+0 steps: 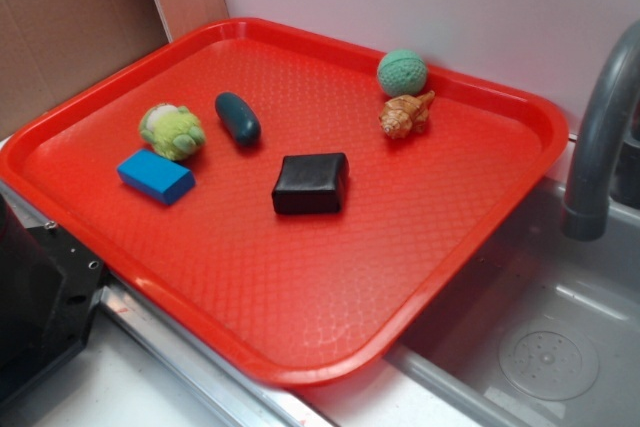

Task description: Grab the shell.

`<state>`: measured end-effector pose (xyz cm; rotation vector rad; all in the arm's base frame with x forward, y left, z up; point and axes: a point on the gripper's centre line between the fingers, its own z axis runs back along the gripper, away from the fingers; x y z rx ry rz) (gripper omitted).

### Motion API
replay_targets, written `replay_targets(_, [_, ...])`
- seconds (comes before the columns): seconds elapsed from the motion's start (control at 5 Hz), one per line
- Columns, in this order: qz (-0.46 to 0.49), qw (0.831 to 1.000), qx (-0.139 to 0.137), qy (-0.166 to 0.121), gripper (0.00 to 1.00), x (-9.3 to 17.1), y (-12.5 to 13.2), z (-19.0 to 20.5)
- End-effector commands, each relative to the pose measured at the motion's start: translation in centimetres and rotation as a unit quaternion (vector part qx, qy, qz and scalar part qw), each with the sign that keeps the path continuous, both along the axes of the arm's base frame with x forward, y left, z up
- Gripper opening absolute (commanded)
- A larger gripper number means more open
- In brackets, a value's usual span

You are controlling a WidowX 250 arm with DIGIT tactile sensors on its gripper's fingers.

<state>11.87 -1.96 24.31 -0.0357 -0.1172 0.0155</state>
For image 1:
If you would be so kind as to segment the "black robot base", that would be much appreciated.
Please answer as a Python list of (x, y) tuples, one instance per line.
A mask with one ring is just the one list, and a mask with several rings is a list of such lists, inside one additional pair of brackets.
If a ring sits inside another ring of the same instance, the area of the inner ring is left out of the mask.
[(2, 406), (84, 350), (105, 276), (65, 228), (26, 227), (1, 201)]

